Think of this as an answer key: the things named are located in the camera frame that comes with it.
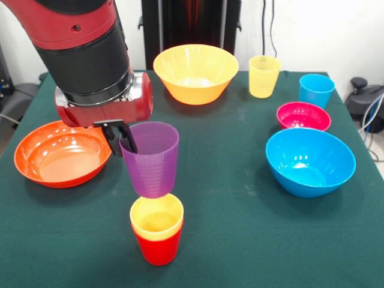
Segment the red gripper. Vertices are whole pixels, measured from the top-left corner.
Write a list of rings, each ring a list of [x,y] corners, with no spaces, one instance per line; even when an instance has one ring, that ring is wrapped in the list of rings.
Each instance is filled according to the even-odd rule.
[[[136,154],[137,145],[126,123],[149,119],[153,111],[152,85],[148,73],[135,72],[133,83],[129,90],[113,102],[101,106],[80,107],[67,101],[59,87],[55,88],[55,106],[62,121],[70,127],[93,127],[96,122],[122,120],[116,123],[101,123],[101,130],[111,151],[117,157],[122,157],[119,144],[125,150]]]

